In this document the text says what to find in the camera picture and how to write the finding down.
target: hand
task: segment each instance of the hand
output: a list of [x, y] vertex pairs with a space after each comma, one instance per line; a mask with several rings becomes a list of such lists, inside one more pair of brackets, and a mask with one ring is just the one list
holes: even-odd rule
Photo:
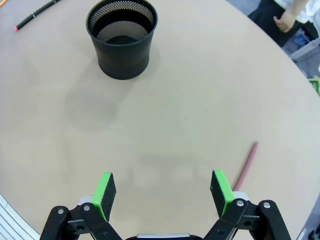
[[287, 33], [294, 26], [296, 17], [290, 10], [285, 10], [280, 19], [274, 16], [273, 20], [281, 32]]

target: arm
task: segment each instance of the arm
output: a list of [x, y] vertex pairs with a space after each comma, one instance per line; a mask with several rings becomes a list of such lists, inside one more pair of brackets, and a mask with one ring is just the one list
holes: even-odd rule
[[285, 10], [280, 19], [276, 16], [273, 17], [277, 27], [284, 33], [289, 32], [294, 26], [297, 16], [305, 8], [308, 1], [309, 0], [293, 0], [292, 7]]

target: pencil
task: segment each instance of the pencil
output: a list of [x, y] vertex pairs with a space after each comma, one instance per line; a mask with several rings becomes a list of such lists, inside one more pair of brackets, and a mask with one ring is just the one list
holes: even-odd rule
[[247, 174], [248, 174], [248, 171], [249, 171], [249, 169], [250, 169], [250, 167], [251, 167], [251, 164], [252, 164], [252, 162], [253, 162], [253, 160], [254, 160], [254, 158], [255, 158], [255, 155], [256, 155], [256, 152], [257, 152], [257, 149], [258, 149], [258, 145], [259, 145], [259, 142], [255, 142], [255, 143], [253, 144], [253, 146], [252, 146], [252, 148], [251, 148], [251, 151], [250, 151], [250, 153], [249, 153], [249, 156], [248, 156], [248, 158], [246, 159], [246, 162], [245, 162], [245, 164], [244, 164], [244, 166], [243, 166], [243, 169], [242, 169], [242, 171], [241, 171], [241, 174], [240, 174], [238, 180], [237, 180], [236, 183], [235, 183], [235, 186], [234, 186], [234, 188], [233, 188], [233, 191], [239, 191], [239, 190], [241, 189], [242, 184], [244, 183], [245, 178], [246, 178], [246, 176], [247, 176]]
[[17, 32], [24, 25], [26, 25], [28, 22], [30, 22], [32, 19], [34, 19], [38, 14], [42, 13], [44, 10], [46, 10], [47, 8], [51, 7], [52, 5], [56, 4], [59, 1], [60, 0], [52, 0], [52, 1], [48, 2], [46, 5], [40, 7], [37, 11], [31, 13], [22, 22], [20, 22], [17, 26], [15, 26], [14, 30]]

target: pink pencil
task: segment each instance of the pink pencil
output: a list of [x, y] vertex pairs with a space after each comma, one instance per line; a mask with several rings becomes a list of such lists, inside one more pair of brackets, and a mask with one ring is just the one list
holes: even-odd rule
[[245, 178], [246, 178], [246, 176], [248, 174], [248, 171], [250, 169], [250, 166], [251, 166], [251, 164], [252, 164], [252, 162], [253, 162], [253, 160], [255, 158], [255, 155], [256, 155], [256, 152], [257, 152], [257, 149], [258, 149], [258, 145], [259, 145], [258, 141], [253, 144], [253, 146], [251, 148], [251, 151], [249, 153], [249, 156], [248, 156], [248, 158], [247, 158], [247, 160], [246, 160], [246, 162], [245, 162], [245, 164], [243, 166], [241, 174], [240, 174], [238, 180], [235, 183], [233, 191], [239, 191], [241, 189], [242, 184], [244, 183]]

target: green object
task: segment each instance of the green object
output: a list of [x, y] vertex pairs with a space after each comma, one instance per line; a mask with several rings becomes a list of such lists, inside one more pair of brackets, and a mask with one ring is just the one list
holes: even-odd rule
[[218, 181], [220, 186], [221, 192], [224, 197], [224, 207], [222, 210], [222, 215], [226, 212], [228, 205], [235, 199], [235, 195], [232, 192], [232, 189], [228, 183], [228, 180], [224, 174], [223, 170], [215, 170], [214, 171], [215, 177]]
[[112, 173], [104, 173], [92, 198], [92, 204], [101, 216], [109, 221], [112, 204], [116, 195], [116, 187]]
[[312, 87], [314, 88], [314, 90], [318, 93], [318, 95], [320, 96], [320, 90], [319, 90], [319, 82], [320, 82], [320, 78], [315, 76], [314, 78], [309, 79], [309, 82], [311, 83]]

